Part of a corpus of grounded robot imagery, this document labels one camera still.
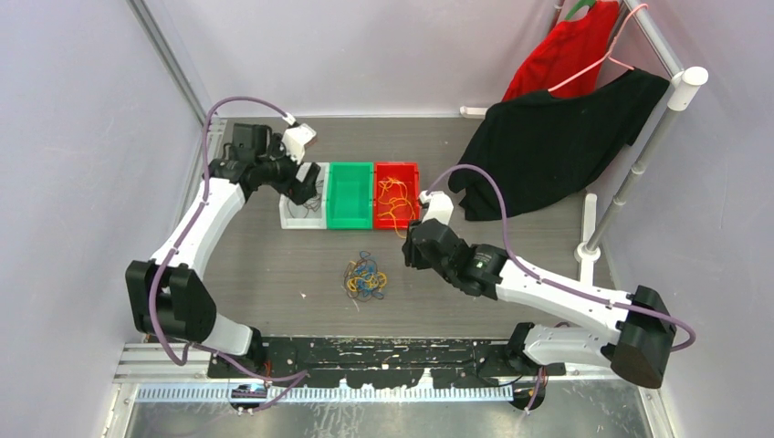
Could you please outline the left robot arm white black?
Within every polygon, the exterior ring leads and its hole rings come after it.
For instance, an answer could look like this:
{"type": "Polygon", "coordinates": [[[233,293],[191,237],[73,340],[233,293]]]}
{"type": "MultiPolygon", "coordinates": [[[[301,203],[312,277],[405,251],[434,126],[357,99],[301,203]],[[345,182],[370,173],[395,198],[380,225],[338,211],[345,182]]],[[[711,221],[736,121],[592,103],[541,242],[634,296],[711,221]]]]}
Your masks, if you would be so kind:
{"type": "Polygon", "coordinates": [[[237,123],[224,156],[207,167],[196,200],[168,240],[147,261],[133,261],[125,278],[135,328],[231,355],[246,377],[260,373],[266,351],[260,331],[223,316],[203,276],[220,237],[250,196],[268,186],[292,203],[317,195],[320,167],[304,163],[317,133],[306,123],[283,132],[237,123]]]}

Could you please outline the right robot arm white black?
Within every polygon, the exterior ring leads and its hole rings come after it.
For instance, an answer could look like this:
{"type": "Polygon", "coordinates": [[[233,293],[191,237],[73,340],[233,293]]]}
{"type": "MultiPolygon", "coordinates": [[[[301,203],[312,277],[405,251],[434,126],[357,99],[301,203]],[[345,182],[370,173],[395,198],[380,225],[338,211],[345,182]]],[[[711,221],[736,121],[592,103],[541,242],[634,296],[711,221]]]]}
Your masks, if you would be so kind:
{"type": "Polygon", "coordinates": [[[608,367],[640,387],[662,386],[677,324],[654,289],[584,285],[503,248],[469,245],[436,219],[410,222],[403,254],[407,266],[432,269],[469,296],[536,308],[567,322],[565,328],[519,322],[506,352],[515,373],[572,362],[608,367]]]}

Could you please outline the white plastic bin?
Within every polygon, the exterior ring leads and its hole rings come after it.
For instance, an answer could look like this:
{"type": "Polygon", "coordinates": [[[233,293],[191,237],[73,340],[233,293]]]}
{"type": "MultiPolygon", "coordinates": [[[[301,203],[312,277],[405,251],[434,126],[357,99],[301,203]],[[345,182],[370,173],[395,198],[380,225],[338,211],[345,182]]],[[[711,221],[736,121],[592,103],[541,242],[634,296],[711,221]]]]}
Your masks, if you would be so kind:
{"type": "Polygon", "coordinates": [[[310,201],[293,204],[286,196],[279,198],[278,209],[282,229],[327,229],[326,191],[329,185],[329,162],[319,162],[321,168],[317,189],[319,194],[310,201]]]}

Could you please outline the green plastic bin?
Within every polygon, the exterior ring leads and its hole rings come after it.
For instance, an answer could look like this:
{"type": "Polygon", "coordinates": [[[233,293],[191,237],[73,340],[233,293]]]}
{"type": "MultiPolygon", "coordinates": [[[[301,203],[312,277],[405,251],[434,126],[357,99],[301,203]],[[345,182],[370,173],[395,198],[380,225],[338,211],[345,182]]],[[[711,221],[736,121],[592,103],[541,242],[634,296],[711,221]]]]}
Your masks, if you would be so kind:
{"type": "Polygon", "coordinates": [[[332,162],[329,166],[326,220],[329,229],[372,229],[372,162],[332,162]]]}

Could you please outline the red plastic bin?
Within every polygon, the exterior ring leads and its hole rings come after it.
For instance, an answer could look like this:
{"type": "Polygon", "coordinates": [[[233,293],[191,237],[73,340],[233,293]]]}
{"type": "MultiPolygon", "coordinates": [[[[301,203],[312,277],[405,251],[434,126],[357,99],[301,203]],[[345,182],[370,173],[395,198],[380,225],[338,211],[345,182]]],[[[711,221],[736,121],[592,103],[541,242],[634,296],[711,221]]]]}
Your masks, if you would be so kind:
{"type": "Polygon", "coordinates": [[[374,163],[372,227],[406,237],[408,224],[418,218],[419,168],[416,162],[374,163]]]}

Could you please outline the black shirt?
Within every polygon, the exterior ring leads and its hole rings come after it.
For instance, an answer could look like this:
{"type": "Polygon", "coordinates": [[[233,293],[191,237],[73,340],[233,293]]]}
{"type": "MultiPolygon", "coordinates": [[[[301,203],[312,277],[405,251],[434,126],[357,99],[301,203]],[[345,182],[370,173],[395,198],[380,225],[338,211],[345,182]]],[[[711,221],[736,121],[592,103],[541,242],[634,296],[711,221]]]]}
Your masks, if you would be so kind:
{"type": "Polygon", "coordinates": [[[670,83],[628,70],[592,93],[530,92],[491,107],[448,179],[470,222],[497,221],[551,206],[596,181],[635,143],[670,83]]]}

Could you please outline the red shirt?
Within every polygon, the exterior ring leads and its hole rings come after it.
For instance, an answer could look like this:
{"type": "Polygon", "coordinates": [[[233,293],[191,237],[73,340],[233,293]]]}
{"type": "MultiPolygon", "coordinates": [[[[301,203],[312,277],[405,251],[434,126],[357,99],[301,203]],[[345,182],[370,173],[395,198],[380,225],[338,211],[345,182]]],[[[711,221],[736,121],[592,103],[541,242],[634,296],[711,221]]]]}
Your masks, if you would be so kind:
{"type": "Polygon", "coordinates": [[[558,23],[517,69],[502,100],[550,89],[601,58],[618,14],[616,1],[598,1],[584,17],[558,23]]]}

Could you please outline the green clothes hanger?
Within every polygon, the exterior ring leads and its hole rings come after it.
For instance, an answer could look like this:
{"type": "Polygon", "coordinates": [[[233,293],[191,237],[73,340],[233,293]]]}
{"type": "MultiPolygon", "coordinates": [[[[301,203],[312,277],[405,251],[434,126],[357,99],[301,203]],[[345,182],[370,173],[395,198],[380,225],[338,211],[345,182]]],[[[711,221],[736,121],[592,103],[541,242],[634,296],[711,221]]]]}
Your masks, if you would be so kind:
{"type": "Polygon", "coordinates": [[[590,9],[596,4],[596,0],[578,0],[565,15],[564,20],[570,21],[581,9],[590,9]]]}

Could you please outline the white clothes rack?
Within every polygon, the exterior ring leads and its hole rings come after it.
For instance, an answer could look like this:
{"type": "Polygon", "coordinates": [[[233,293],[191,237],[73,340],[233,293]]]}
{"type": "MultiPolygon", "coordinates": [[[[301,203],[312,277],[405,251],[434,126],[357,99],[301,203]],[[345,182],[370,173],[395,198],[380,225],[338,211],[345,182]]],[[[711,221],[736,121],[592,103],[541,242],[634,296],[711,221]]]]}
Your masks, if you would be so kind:
{"type": "MultiPolygon", "coordinates": [[[[614,34],[619,29],[626,15],[639,4],[644,4],[639,1],[616,2],[619,6],[619,14],[617,21],[612,28],[607,50],[614,34]]],[[[633,162],[617,193],[613,196],[609,206],[603,214],[597,214],[596,212],[595,195],[593,193],[587,195],[584,206],[584,218],[581,224],[581,240],[575,251],[579,264],[580,278],[587,281],[591,280],[593,277],[593,268],[600,255],[599,246],[602,236],[610,227],[610,224],[617,213],[619,213],[627,203],[633,187],[644,175],[647,167],[652,161],[654,152],[662,142],[665,132],[679,114],[687,109],[697,91],[708,79],[706,69],[701,67],[683,68],[680,65],[669,45],[663,40],[648,9],[640,10],[628,22],[628,24],[630,23],[635,23],[641,29],[643,35],[651,44],[654,53],[661,59],[667,72],[666,76],[661,78],[667,79],[670,86],[660,100],[664,101],[666,104],[663,115],[658,120],[650,136],[644,142],[639,156],[633,162]]],[[[581,78],[573,80],[568,85],[550,94],[559,98],[576,98],[588,95],[593,91],[600,89],[608,84],[599,86],[597,83],[601,67],[606,62],[611,61],[607,60],[603,62],[600,66],[587,72],[581,78]]],[[[501,213],[499,220],[507,219],[509,216],[507,216],[505,202],[500,200],[498,204],[501,213]]]]}

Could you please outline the pink clothes hanger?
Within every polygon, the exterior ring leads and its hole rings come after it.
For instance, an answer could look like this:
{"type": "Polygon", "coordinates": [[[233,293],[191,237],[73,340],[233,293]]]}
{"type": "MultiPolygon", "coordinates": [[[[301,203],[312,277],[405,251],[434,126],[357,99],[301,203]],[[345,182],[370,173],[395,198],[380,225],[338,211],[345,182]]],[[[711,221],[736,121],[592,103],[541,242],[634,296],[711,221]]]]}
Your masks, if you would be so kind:
{"type": "Polygon", "coordinates": [[[629,69],[629,70],[633,70],[633,66],[630,66],[630,65],[628,65],[628,64],[625,64],[625,63],[621,62],[620,60],[618,60],[618,59],[615,59],[614,57],[612,57],[612,52],[613,52],[613,50],[614,50],[614,48],[615,48],[616,44],[618,43],[619,37],[620,37],[620,35],[622,34],[622,32],[623,32],[623,30],[625,29],[625,27],[626,27],[626,25],[628,24],[628,22],[629,22],[629,21],[630,21],[630,20],[631,20],[631,19],[632,19],[632,18],[633,18],[633,17],[634,17],[634,16],[635,16],[635,15],[636,15],[636,14],[637,14],[639,11],[640,11],[640,10],[642,10],[642,9],[648,9],[648,8],[649,8],[649,5],[648,5],[648,4],[639,4],[638,6],[636,6],[635,8],[633,8],[633,9],[632,9],[632,10],[631,10],[631,11],[630,11],[630,12],[629,12],[627,15],[626,15],[626,17],[623,19],[623,21],[622,21],[622,23],[621,23],[621,25],[620,25],[619,29],[618,29],[618,30],[616,31],[616,33],[614,34],[614,36],[613,36],[613,38],[612,38],[612,41],[611,41],[610,45],[608,46],[608,50],[607,50],[607,52],[606,52],[606,53],[605,53],[605,54],[604,54],[604,55],[603,55],[601,58],[599,58],[599,59],[598,59],[598,60],[596,60],[595,62],[593,62],[593,63],[589,64],[589,65],[588,65],[586,68],[583,68],[583,69],[581,69],[580,71],[578,71],[578,72],[577,72],[577,73],[575,73],[574,75],[572,75],[572,76],[570,76],[570,77],[566,78],[565,80],[563,80],[562,82],[560,82],[560,83],[559,83],[559,84],[557,84],[556,86],[554,86],[554,87],[552,87],[552,88],[549,88],[549,89],[548,89],[548,92],[549,92],[549,93],[553,93],[553,92],[557,91],[558,89],[561,89],[562,87],[564,87],[564,86],[568,85],[569,83],[571,83],[573,80],[575,80],[575,79],[577,79],[577,78],[581,78],[581,77],[582,77],[582,76],[584,76],[584,75],[585,75],[587,72],[589,72],[589,71],[591,71],[591,70],[595,69],[596,67],[600,66],[600,65],[601,65],[603,62],[605,62],[605,61],[607,61],[607,60],[610,60],[612,63],[614,63],[614,64],[617,64],[617,65],[619,65],[619,66],[622,66],[622,67],[624,67],[624,68],[627,68],[627,69],[629,69]]]}

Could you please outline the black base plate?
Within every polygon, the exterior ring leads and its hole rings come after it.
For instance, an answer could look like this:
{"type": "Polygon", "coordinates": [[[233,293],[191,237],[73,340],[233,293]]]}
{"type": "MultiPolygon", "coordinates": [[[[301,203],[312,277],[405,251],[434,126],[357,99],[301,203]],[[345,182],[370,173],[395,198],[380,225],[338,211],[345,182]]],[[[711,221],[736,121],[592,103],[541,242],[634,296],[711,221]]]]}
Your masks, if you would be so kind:
{"type": "Polygon", "coordinates": [[[413,388],[422,377],[434,389],[529,383],[535,370],[517,365],[503,339],[268,337],[261,371],[283,377],[309,373],[307,388],[413,388]]]}

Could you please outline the aluminium frame post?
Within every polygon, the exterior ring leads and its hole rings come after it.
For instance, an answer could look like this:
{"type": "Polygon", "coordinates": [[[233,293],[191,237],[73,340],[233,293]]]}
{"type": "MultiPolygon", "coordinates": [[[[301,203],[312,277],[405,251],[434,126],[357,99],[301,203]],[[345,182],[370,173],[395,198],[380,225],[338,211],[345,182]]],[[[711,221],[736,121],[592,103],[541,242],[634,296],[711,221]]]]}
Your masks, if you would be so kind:
{"type": "Polygon", "coordinates": [[[148,38],[152,48],[169,74],[173,84],[180,92],[189,110],[200,125],[204,125],[206,109],[199,99],[194,86],[184,72],[172,45],[164,34],[147,1],[128,0],[127,5],[137,19],[138,24],[148,38]]]}

